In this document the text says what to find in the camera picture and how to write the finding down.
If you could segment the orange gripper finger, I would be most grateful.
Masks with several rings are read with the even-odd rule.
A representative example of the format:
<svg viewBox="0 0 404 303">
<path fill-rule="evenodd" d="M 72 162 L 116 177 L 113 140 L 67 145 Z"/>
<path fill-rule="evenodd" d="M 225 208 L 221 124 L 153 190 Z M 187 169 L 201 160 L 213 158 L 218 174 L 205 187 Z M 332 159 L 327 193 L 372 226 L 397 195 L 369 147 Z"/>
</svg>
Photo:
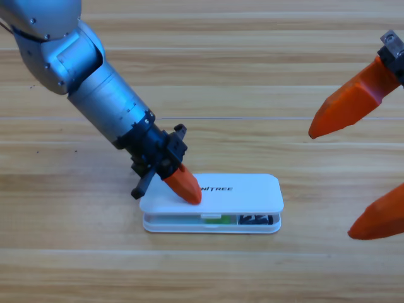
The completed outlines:
<svg viewBox="0 0 404 303">
<path fill-rule="evenodd" d="M 374 240 L 403 233 L 403 184 L 370 204 L 354 222 L 348 236 Z"/>
</svg>

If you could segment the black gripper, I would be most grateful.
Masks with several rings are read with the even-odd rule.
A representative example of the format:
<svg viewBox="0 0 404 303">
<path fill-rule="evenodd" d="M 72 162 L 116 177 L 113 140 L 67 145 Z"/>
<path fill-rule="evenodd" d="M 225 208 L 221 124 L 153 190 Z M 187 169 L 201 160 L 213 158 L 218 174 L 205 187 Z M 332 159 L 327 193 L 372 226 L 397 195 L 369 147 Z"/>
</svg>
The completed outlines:
<svg viewBox="0 0 404 303">
<path fill-rule="evenodd" d="M 184 164 L 180 166 L 187 150 L 183 142 L 186 131 L 183 124 L 175 126 L 170 134 L 155 124 L 137 124 L 125 135 L 125 149 L 133 161 L 131 168 L 140 176 L 138 185 L 131 191 L 133 198 L 142 198 L 153 177 L 158 175 L 187 203 L 201 203 L 198 180 Z"/>
<path fill-rule="evenodd" d="M 403 86 L 403 41 L 393 30 L 380 40 L 384 45 L 373 62 L 332 93 L 316 112 L 308 130 L 310 138 L 354 125 Z"/>
</svg>

